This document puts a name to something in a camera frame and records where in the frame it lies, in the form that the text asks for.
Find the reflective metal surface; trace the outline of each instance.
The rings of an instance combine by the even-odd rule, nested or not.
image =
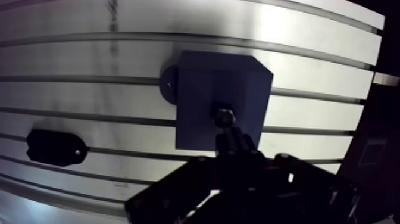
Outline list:
[[[253,55],[274,74],[273,87],[365,99],[373,72],[278,52],[182,42],[66,42],[0,48],[0,76],[85,75],[159,77],[182,50]]]
[[[0,83],[0,107],[174,120],[157,86]],[[355,130],[363,106],[271,95],[264,126]]]
[[[123,0],[120,32],[161,32],[250,39],[326,52],[375,64],[381,37],[315,15],[239,0]],[[54,1],[0,14],[2,40],[106,32],[107,2]]]

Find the dark blue block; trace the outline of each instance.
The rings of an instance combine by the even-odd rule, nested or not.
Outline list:
[[[215,103],[231,105],[235,126],[258,146],[272,78],[253,56],[183,52],[177,75],[176,148],[215,150],[220,133],[210,116]]]

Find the metal plate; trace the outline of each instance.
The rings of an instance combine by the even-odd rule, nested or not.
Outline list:
[[[1,172],[22,180],[97,197],[127,200],[147,186],[68,175],[1,160]]]
[[[0,83],[0,107],[129,116],[176,117],[157,86],[89,83]],[[363,106],[272,95],[264,126],[355,130]]]
[[[106,32],[111,11],[106,0],[54,1],[0,14],[0,38]],[[376,64],[381,37],[315,15],[238,0],[123,0],[120,32],[216,35],[271,42],[326,52]]]
[[[383,29],[385,17],[368,8],[364,8],[350,1],[321,1],[321,0],[290,0],[333,13],[338,13],[354,20],[366,23],[378,29]]]
[[[175,149],[175,128],[90,120],[0,113],[0,133],[25,137],[32,127],[71,132],[88,146],[167,155],[204,155],[214,152]],[[258,149],[273,158],[288,153],[302,159],[344,158],[351,136],[262,133]]]
[[[80,75],[159,78],[182,50],[253,55],[273,74],[273,88],[366,99],[372,71],[278,52],[200,43],[119,41],[48,43],[0,48],[0,76]]]

